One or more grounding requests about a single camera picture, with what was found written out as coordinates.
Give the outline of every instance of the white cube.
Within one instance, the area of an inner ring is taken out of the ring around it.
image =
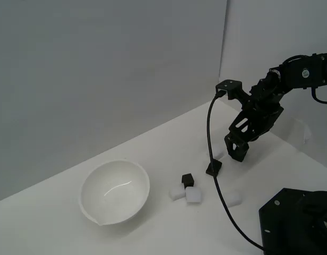
[[[212,153],[214,159],[220,159],[225,155],[223,145],[220,143],[212,144]]]
[[[198,187],[186,187],[187,203],[201,203],[201,190]]]
[[[243,196],[241,192],[235,190],[232,192],[225,193],[223,199],[228,208],[240,205],[243,202]]]
[[[173,187],[169,191],[169,196],[170,196],[170,198],[172,198],[173,201],[185,197],[186,193],[185,193],[184,184],[180,183],[179,185]]]

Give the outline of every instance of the white table surface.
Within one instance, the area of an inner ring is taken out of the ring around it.
[[[233,228],[212,177],[205,174],[206,113],[202,105],[126,143],[0,201],[0,254],[262,254]],[[212,142],[223,143],[237,112],[218,101]],[[130,221],[99,227],[78,205],[86,176],[102,163],[127,158],[148,172],[151,191]],[[250,144],[239,163],[225,156],[218,180],[223,192],[245,195],[233,217],[261,243],[258,210],[282,188],[327,190],[327,168],[271,133]],[[172,202],[170,187],[192,173],[203,192],[201,205]]]

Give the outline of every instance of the bowl rim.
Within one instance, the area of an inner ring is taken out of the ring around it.
[[[145,195],[144,199],[142,200],[140,206],[139,206],[136,210],[132,211],[132,212],[129,213],[125,218],[123,218],[123,219],[121,219],[121,220],[114,221],[114,222],[109,221],[109,222],[105,222],[105,223],[99,224],[99,223],[97,222],[97,220],[94,219],[94,218],[93,218],[93,217],[92,217],[92,216],[91,216],[91,215],[90,215],[90,214],[85,210],[85,208],[84,208],[84,206],[83,206],[83,204],[82,204],[82,191],[83,191],[83,186],[85,185],[85,182],[87,181],[87,179],[89,178],[89,176],[93,174],[93,172],[95,172],[95,171],[96,171],[97,169],[99,169],[101,166],[103,166],[103,165],[107,165],[107,164],[109,164],[109,163],[113,163],[113,162],[126,162],[126,163],[131,163],[131,164],[137,166],[137,167],[141,170],[141,172],[144,174],[144,176],[145,176],[145,182],[146,182],[146,185],[147,185],[148,188],[147,188],[147,192],[146,192],[146,195]],[[140,211],[140,209],[144,206],[144,204],[146,203],[147,198],[148,198],[148,195],[149,195],[149,190],[150,190],[150,182],[149,182],[148,174],[147,174],[146,170],[145,170],[145,169],[144,169],[140,164],[138,164],[138,163],[136,163],[136,162],[133,162],[133,161],[130,161],[130,160],[128,160],[128,159],[113,159],[113,160],[110,160],[110,161],[104,162],[104,163],[102,163],[101,165],[95,167],[95,168],[94,168],[94,169],[93,169],[93,170],[92,170],[92,171],[91,171],[91,172],[86,176],[86,178],[84,179],[84,181],[83,181],[83,183],[82,183],[82,185],[81,185],[81,188],[80,188],[79,206],[80,206],[80,209],[81,209],[82,213],[85,215],[85,217],[87,217],[88,219],[90,219],[92,222],[95,222],[95,223],[98,224],[99,226],[103,226],[103,225],[113,225],[113,224],[117,224],[117,223],[124,222],[124,221],[126,221],[126,220],[132,218],[134,215],[136,215],[136,214]]]

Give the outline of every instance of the foam cube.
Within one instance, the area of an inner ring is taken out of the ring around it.
[[[169,196],[170,196],[170,198],[173,201],[185,197],[186,196],[186,192],[185,192],[184,184],[183,183],[180,183],[179,185],[173,187],[169,191]]]
[[[201,203],[201,190],[198,187],[186,187],[187,203]]]
[[[239,191],[232,191],[225,193],[223,199],[228,208],[240,205],[243,202],[243,196]]]
[[[213,154],[213,158],[215,158],[215,159],[222,158],[225,155],[223,145],[221,145],[220,143],[213,143],[212,144],[212,154]]]
[[[184,174],[181,182],[184,184],[185,188],[194,186],[194,179],[192,174]]]
[[[213,167],[214,167],[214,174],[215,176],[218,176],[218,173],[222,167],[222,162],[216,160],[216,159],[213,159]],[[211,163],[208,165],[207,169],[206,169],[206,173],[213,176],[213,171],[212,171],[212,168],[211,168]]]

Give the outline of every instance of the white bowl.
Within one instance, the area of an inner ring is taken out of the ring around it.
[[[80,208],[100,226],[120,223],[143,207],[149,187],[148,174],[139,164],[111,161],[93,170],[83,183]]]

